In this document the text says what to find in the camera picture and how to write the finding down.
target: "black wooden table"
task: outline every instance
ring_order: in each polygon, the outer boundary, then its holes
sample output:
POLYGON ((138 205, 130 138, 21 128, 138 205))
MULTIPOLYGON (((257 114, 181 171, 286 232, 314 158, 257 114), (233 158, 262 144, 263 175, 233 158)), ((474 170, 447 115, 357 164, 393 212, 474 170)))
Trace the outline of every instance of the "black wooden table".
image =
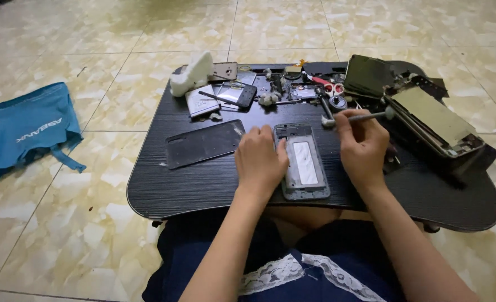
MULTIPOLYGON (((392 62, 396 73, 424 72, 407 62, 392 62)), ((347 62, 332 62, 345 69, 347 62)), ((284 68, 286 65, 251 65, 253 69, 284 68)), ((292 122, 308 122, 319 147, 331 196, 325 200, 287 202, 277 189, 269 205, 302 205, 365 211, 365 205, 349 181, 340 162, 336 134, 323 129, 320 106, 305 104, 280 105, 274 110, 263 109, 254 102, 248 112, 221 110, 224 121, 240 119, 245 130, 253 126, 292 122)), ((172 216, 229 206, 237 188, 237 171, 233 154, 176 170, 166 162, 165 139, 169 136, 215 125, 211 120, 192 122, 184 98, 174 98, 170 84, 158 106, 145 138, 127 187, 127 199, 139 215, 162 221, 172 216)), ((398 146, 399 158, 407 164, 386 176, 386 184, 415 220, 450 230, 474 232, 496 224, 496 188, 485 171, 468 177, 468 186, 460 190, 434 174, 427 165, 398 146)))

